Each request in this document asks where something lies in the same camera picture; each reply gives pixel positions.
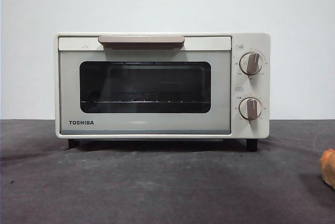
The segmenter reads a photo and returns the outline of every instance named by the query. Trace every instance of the toshiba logo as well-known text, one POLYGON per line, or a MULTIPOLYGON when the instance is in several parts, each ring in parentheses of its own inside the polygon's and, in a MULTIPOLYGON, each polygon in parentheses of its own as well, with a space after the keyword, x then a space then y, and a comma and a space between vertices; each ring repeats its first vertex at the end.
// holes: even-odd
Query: toshiba logo
POLYGON ((69 120, 71 125, 94 125, 92 120, 69 120))

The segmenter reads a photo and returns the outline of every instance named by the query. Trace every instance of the oven frame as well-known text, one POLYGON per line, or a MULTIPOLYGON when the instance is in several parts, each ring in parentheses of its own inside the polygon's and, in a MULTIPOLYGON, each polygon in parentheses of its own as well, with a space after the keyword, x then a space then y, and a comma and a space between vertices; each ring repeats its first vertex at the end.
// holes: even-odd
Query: oven frame
POLYGON ((55 133, 61 139, 229 139, 267 138, 270 132, 270 36, 266 33, 91 33, 91 32, 64 32, 56 34, 54 38, 54 64, 55 64, 55 133), (184 36, 184 37, 230 37, 231 38, 231 100, 230 100, 230 134, 61 134, 61 102, 60 102, 60 37, 98 37, 98 36, 184 36), (264 57, 266 63, 262 74, 258 77, 247 76, 241 73, 239 59, 246 53, 258 52, 264 57), (244 91, 239 91, 239 86, 247 82, 255 82, 255 94, 247 85, 244 91), (248 97, 254 97, 262 102, 262 115, 259 119, 248 121, 238 110, 239 103, 248 97))

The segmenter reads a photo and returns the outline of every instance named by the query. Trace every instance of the orange object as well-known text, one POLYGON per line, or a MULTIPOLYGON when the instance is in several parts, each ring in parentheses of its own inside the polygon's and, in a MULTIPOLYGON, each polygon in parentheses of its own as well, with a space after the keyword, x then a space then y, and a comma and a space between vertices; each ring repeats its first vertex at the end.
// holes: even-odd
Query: orange object
POLYGON ((335 189, 335 149, 325 151, 319 161, 322 179, 335 189))

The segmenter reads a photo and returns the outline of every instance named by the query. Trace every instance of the glass window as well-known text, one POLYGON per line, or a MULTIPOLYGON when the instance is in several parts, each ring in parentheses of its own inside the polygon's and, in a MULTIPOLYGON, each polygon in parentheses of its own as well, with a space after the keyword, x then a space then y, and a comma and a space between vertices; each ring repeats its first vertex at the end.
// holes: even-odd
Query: glass window
POLYGON ((85 113, 207 113, 207 62, 107 62, 80 65, 85 113))

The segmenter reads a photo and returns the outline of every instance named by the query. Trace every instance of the control knob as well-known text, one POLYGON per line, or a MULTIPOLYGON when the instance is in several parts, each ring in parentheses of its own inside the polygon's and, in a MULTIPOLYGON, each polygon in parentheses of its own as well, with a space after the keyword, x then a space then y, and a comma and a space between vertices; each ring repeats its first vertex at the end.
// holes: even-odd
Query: control knob
POLYGON ((258 53, 248 53, 241 57, 240 69, 246 75, 259 73, 263 65, 263 60, 258 53))
POLYGON ((255 120, 262 112, 262 105, 255 98, 246 98, 240 103, 239 110, 243 118, 255 120))

